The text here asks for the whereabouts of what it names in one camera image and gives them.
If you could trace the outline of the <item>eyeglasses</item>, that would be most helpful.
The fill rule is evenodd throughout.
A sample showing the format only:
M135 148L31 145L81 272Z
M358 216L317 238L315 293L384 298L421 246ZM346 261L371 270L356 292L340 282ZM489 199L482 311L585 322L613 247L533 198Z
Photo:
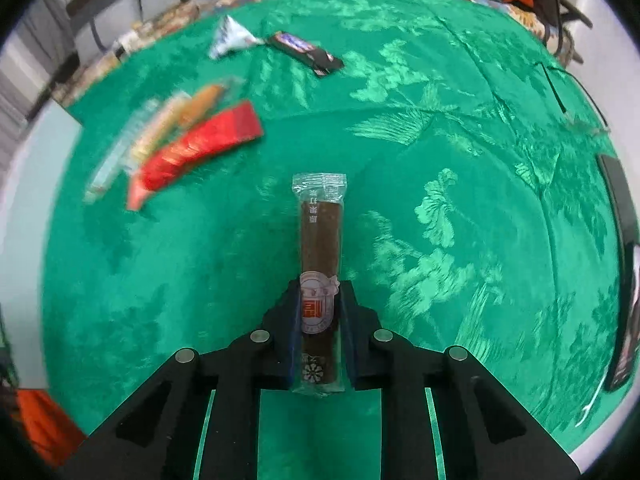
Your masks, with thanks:
M589 108L590 117L596 122L592 125L592 135L608 136L611 133L608 118L577 76L563 67L553 66L542 61L533 62L533 66L541 70L560 111L564 115L572 119L579 119L580 113Z

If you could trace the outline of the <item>smartphone with lit screen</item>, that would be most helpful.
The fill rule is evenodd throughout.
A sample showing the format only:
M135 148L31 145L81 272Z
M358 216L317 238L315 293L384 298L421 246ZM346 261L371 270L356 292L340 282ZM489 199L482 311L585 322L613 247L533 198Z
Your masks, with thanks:
M623 256L615 346L604 381L609 392L622 388L634 374L639 348L639 244L627 244Z

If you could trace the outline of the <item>red snack packet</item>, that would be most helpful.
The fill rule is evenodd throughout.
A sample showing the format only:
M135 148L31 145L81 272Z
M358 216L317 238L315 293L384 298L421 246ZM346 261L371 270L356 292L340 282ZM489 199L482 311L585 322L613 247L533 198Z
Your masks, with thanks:
M150 157L129 183L126 208L138 211L156 192L192 168L262 137L262 124L250 101L222 110Z

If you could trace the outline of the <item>silver foil snack packet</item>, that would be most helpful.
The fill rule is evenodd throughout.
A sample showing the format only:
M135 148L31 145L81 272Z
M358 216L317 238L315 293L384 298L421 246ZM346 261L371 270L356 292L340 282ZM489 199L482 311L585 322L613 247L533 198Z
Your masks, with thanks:
M218 58L223 58L232 52L261 46L264 43L264 40L254 36L230 15L225 15L214 31L208 56L212 60L218 60Z

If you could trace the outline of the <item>green floral tablecloth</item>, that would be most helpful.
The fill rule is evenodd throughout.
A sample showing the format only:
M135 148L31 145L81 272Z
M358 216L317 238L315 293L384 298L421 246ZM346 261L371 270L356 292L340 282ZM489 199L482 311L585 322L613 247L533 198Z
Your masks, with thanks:
M459 0L264 0L134 54L43 279L65 479L578 479L617 403L608 127Z

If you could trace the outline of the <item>dark chocolate bar wrapper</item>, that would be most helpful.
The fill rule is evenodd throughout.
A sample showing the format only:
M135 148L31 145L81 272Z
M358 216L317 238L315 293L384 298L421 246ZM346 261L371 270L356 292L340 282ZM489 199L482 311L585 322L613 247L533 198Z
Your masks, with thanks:
M266 44L304 64L318 78L329 76L344 68L341 58L289 32L275 32L266 39Z

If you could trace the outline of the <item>brown sausage snack stick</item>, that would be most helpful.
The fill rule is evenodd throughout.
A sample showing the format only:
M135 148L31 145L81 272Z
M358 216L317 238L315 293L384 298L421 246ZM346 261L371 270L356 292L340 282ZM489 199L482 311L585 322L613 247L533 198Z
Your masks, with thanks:
M317 396L339 392L341 241L344 174L296 174L292 191L298 199L300 273L300 391Z

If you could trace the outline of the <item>small brown snack packet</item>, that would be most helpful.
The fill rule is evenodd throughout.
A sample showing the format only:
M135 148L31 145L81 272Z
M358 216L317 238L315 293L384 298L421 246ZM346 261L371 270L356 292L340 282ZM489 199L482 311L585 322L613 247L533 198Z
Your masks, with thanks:
M190 129L201 122L206 114L214 108L229 88L224 82L206 84L191 96L183 105L178 116L177 126L183 130Z

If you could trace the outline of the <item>black tablet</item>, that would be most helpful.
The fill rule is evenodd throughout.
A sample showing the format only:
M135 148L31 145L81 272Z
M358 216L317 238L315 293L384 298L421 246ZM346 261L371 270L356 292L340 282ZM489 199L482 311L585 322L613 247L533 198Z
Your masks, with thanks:
M605 154L597 154L596 159L613 211L620 265L626 266L631 246L639 243L639 223L634 200L620 160Z

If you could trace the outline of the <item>small beige snack packet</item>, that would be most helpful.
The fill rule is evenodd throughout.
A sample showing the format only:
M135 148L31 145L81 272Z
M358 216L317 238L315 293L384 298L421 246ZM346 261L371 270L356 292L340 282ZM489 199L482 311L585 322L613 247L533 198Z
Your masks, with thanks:
M122 163L128 176L132 176L176 128L179 116L190 99L190 94L184 91L174 92L144 123Z

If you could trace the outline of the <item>clear long snack packet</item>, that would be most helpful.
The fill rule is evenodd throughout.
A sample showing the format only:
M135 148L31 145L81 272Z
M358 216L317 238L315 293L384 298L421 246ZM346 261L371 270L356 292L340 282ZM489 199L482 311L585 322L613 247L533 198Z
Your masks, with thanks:
M157 98L146 100L128 118L98 166L93 170L82 198L86 204L94 203L111 188L116 177L127 165L126 159L132 144L137 140L143 127L158 111L160 104L162 101Z

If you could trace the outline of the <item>white cardboard box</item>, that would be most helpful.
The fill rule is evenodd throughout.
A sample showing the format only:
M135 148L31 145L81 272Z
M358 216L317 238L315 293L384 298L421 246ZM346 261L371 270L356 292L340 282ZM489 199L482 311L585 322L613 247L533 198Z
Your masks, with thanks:
M81 124L50 101L30 124L1 192L1 321L17 382L48 386L42 281L51 218Z

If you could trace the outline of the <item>grey cushion left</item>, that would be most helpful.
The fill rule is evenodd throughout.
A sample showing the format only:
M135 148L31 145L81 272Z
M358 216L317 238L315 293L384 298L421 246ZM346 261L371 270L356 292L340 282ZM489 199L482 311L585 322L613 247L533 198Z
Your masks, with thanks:
M111 49L134 22L141 20L140 0L70 0L70 29L81 66Z

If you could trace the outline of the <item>black chair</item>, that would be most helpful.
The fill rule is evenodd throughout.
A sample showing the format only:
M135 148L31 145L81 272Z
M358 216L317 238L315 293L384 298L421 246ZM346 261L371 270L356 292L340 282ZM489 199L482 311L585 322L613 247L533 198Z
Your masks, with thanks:
M544 24L542 43L563 68L567 68L571 62L584 64L570 25L578 23L592 29L590 18L568 0L539 0L539 3L542 12L540 20Z

